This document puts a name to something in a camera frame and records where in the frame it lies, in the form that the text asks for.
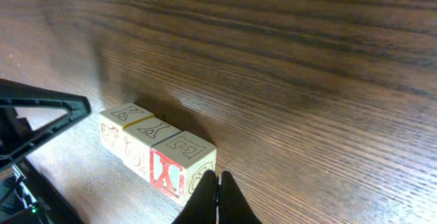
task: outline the wooden block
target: wooden block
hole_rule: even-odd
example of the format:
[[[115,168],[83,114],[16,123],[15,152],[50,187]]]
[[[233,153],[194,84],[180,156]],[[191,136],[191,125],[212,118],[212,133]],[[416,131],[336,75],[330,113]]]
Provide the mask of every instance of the wooden block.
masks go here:
[[[180,132],[158,118],[150,118],[124,130],[124,164],[150,182],[150,148]]]
[[[150,150],[150,183],[184,206],[202,175],[215,170],[216,152],[213,144],[181,132]]]
[[[100,112],[100,136],[103,146],[122,158],[123,129],[151,117],[154,117],[153,113],[133,103]]]

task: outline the blue line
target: blue line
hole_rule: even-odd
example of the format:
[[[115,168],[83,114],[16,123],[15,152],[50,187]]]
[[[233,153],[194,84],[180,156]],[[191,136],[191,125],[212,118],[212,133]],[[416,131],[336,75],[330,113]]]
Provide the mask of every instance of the blue line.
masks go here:
[[[180,134],[181,132],[183,132],[183,131],[180,131],[180,132],[178,132],[178,133],[176,133],[176,134],[174,134],[174,135],[171,135],[170,137],[168,137],[168,138],[166,138],[166,139],[163,139],[162,141],[159,141],[158,143],[154,144],[153,146],[158,145],[159,143],[162,143],[162,142],[164,142],[164,141],[166,141],[166,140],[168,140],[168,139],[171,139],[171,138],[173,138],[174,136]]]

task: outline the yellow line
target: yellow line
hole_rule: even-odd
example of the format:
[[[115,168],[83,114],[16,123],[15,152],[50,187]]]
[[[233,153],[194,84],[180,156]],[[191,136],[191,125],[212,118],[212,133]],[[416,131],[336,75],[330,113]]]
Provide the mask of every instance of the yellow line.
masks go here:
[[[154,115],[154,114],[151,114],[151,115],[149,115],[148,117],[141,118],[140,120],[137,120],[137,121],[135,121],[135,122],[131,122],[131,123],[129,123],[129,124],[126,124],[126,125],[122,126],[122,128],[125,129],[125,128],[129,127],[129,126],[132,126],[132,125],[134,125],[134,124],[137,124],[137,123],[139,123],[139,122],[142,122],[142,121],[144,121],[144,120],[147,120],[147,119],[149,119],[149,118],[153,118],[153,117],[155,117],[155,115]]]

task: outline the wooden table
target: wooden table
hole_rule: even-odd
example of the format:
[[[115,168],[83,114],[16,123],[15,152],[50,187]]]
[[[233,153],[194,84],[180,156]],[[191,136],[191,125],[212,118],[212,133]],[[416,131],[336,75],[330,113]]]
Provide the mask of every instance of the wooden table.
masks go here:
[[[215,143],[263,223],[435,223],[436,26],[437,0],[0,0],[0,77],[89,98],[29,157],[86,223],[181,210],[100,145],[125,102]]]

